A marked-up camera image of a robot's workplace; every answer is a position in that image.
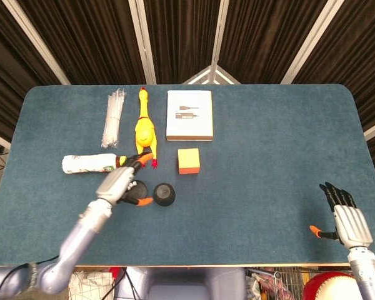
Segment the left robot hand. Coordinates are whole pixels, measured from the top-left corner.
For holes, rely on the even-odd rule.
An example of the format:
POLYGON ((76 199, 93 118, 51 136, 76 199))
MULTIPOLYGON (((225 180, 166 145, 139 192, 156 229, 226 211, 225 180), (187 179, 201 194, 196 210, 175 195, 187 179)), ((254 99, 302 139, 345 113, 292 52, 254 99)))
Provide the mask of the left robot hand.
POLYGON ((111 205, 125 202, 135 206, 147 206, 153 202, 152 197, 135 198, 128 195, 128 186, 133 181, 136 173, 147 161, 153 159, 153 153, 143 152, 128 157, 123 165, 111 171, 102 184, 98 187, 96 195, 111 205))

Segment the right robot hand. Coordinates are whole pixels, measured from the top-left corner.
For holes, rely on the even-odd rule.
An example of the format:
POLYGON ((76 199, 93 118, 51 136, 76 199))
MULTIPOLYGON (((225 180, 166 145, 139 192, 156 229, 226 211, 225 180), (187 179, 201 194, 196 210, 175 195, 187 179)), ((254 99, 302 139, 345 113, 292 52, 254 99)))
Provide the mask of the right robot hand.
POLYGON ((339 241, 345 248, 368 248, 373 243, 363 212, 357 208, 352 195, 329 182, 320 184, 335 221, 335 231, 326 232, 310 225, 311 232, 319 239, 339 241))

